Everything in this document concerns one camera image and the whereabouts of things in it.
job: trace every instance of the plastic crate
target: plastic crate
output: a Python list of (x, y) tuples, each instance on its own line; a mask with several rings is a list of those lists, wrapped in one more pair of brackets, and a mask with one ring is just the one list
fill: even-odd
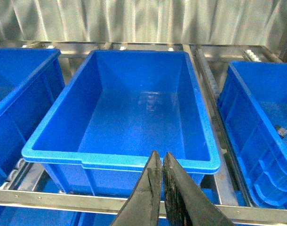
[(0, 49), (0, 185), (64, 88), (56, 49)]
[(287, 209), (287, 64), (231, 62), (218, 108), (255, 203)]
[(0, 226), (75, 226), (81, 213), (0, 206)]
[(129, 196), (151, 152), (197, 184), (220, 166), (188, 54), (89, 54), (22, 150), (65, 192)]

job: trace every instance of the shelf rack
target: shelf rack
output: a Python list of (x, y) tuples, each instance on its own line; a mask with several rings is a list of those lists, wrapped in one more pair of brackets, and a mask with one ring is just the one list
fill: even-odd
[[(216, 98), (226, 79), (228, 62), (263, 61), (281, 62), (264, 46), (196, 45), (176, 43), (128, 43), (128, 42), (58, 42), (58, 41), (0, 41), (0, 48), (58, 48), (59, 61), (67, 84), (84, 58), (95, 49), (184, 51), (190, 55), (199, 86), (212, 122), (221, 158), (218, 173), (206, 176), (203, 186), (210, 188), (217, 197), (216, 205), (234, 223), (245, 225), (287, 225), (287, 210), (256, 207), (249, 196), (242, 173), (229, 144), (224, 126), (216, 107)], [(53, 210), (84, 211), (117, 214), (126, 199), (96, 197), (90, 195), (57, 194), (40, 192), (49, 176), (38, 163), (23, 160), (0, 187), (0, 205)], [(236, 191), (239, 190), (246, 206), (239, 206)], [(160, 216), (166, 217), (164, 203), (160, 204)]]

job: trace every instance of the corrugated metal wall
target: corrugated metal wall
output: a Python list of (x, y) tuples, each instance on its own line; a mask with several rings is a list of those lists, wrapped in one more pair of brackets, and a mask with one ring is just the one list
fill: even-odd
[(0, 0), (0, 40), (279, 48), (287, 0)]

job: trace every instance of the metal rail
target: metal rail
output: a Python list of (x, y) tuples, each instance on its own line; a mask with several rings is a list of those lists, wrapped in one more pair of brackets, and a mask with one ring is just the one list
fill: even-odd
[[(0, 205), (4, 206), (117, 214), (125, 202), (126, 199), (121, 198), (0, 190)], [(287, 224), (287, 210), (226, 205), (216, 207), (236, 224)], [(166, 217), (164, 202), (160, 203), (159, 216)]]
[[(220, 117), (216, 110), (214, 89), (222, 88), (227, 64), (230, 60), (247, 60), (245, 50), (253, 51), (261, 61), (280, 62), (267, 48), (262, 46), (213, 46), (213, 45), (182, 45), (174, 43), (109, 43), (109, 42), (44, 42), (44, 41), (0, 41), (0, 48), (58, 48), (61, 50), (60, 65), (64, 74), (65, 83), (82, 63), (88, 53), (95, 49), (129, 49), (129, 50), (156, 50), (156, 51), (185, 51), (193, 63), (204, 101), (207, 105), (209, 118), (213, 123), (222, 166), (220, 171), (208, 177), (208, 188), (212, 188), (218, 197), (217, 207), (234, 223), (252, 225), (287, 225), (287, 210), (263, 209), (251, 207), (253, 203), (249, 192), (242, 180), (241, 172), (224, 131)], [(221, 150), (227, 149), (232, 159), (232, 166), (228, 167)], [(230, 171), (235, 172), (237, 184), (240, 187), (246, 203), (250, 207), (238, 206)], [(0, 188), (0, 205), (85, 211), (95, 213), (117, 214), (126, 199), (94, 197), (75, 194), (41, 193), (41, 185), (45, 184), (48, 175), (39, 164), (22, 164), (17, 170), (15, 178)], [(160, 204), (160, 217), (166, 216), (164, 203)]]

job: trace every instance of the stacked blue bin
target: stacked blue bin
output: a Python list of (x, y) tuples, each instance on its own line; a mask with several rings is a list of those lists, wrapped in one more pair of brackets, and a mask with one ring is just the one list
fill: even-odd
[[(82, 213), (78, 226), (106, 226), (110, 225), (116, 215)], [(159, 226), (169, 226), (167, 219), (159, 219)]]
[(231, 62), (218, 108), (255, 203), (287, 209), (287, 64)]
[(171, 152), (197, 184), (219, 169), (187, 53), (91, 52), (22, 154), (65, 192), (125, 197), (153, 150)]
[(0, 49), (0, 185), (64, 88), (56, 49)]
[(76, 226), (81, 213), (0, 206), (0, 226)]

